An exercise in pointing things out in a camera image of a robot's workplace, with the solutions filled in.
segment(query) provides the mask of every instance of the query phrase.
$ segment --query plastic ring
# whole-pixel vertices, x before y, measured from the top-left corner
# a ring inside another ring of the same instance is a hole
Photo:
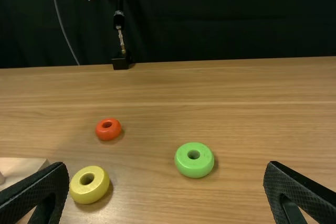
[[[121,133],[121,124],[117,119],[105,118],[96,126],[96,135],[103,141],[109,141]]]
[[[80,204],[96,202],[110,186],[108,173],[99,166],[87,166],[79,170],[70,182],[70,196]]]
[[[186,143],[177,149],[175,165],[183,175],[201,178],[211,172],[215,164],[212,151],[202,143]]]

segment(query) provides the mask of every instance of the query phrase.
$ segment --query wooden table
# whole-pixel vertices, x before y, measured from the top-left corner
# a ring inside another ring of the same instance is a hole
[[[96,123],[124,134],[101,143]],[[203,142],[213,172],[189,179],[176,149]],[[60,223],[274,223],[263,189],[271,160],[336,190],[336,57],[0,70],[0,157],[100,165],[104,199],[68,197]]]

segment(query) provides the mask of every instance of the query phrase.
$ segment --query black curtain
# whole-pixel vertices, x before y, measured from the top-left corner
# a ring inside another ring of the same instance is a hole
[[[119,51],[116,0],[58,0],[81,64]],[[0,0],[0,67],[75,65],[53,0]],[[125,0],[135,62],[327,56],[336,53],[335,0]]]

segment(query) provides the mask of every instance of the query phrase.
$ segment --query black textured rubber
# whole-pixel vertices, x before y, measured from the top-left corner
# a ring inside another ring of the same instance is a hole
[[[264,188],[276,224],[306,224],[298,207],[320,224],[336,223],[336,193],[279,162],[267,165]]]
[[[14,224],[36,206],[28,224],[57,224],[68,190],[65,164],[54,163],[0,192],[0,223]]]

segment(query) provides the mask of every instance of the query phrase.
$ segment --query gray cable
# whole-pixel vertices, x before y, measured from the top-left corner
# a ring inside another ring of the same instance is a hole
[[[79,61],[78,61],[78,59],[77,59],[77,57],[76,57],[76,55],[75,55],[75,52],[73,51],[72,46],[71,46],[71,44],[70,44],[70,42],[69,42],[68,36],[67,36],[67,34],[65,33],[64,26],[63,26],[62,19],[61,19],[61,15],[59,14],[59,10],[58,10],[57,0],[54,0],[54,5],[55,5],[55,9],[56,9],[56,13],[57,13],[57,17],[58,17],[59,25],[61,26],[61,29],[62,29],[64,38],[65,38],[65,40],[66,40],[66,42],[67,42],[67,44],[68,44],[68,47],[69,47],[69,49],[70,49],[70,51],[71,51],[71,53],[72,53],[73,58],[75,59],[77,65],[80,66],[80,63],[79,63]]]

